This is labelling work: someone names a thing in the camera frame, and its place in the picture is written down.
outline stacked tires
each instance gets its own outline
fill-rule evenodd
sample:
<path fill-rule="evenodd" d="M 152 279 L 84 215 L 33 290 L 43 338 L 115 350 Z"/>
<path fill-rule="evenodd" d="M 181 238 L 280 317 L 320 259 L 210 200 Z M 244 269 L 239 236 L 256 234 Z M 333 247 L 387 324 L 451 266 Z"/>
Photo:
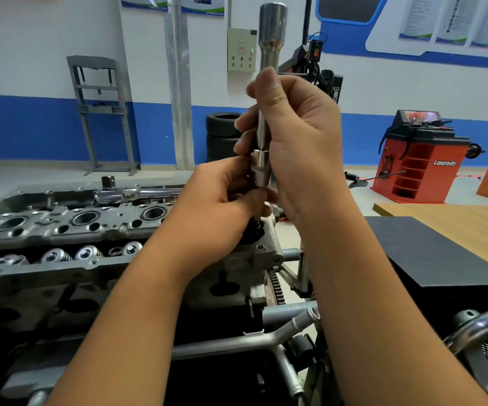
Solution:
<path fill-rule="evenodd" d="M 220 112 L 207 115 L 207 162 L 236 156 L 233 148 L 240 138 L 235 128 L 237 112 Z"/>

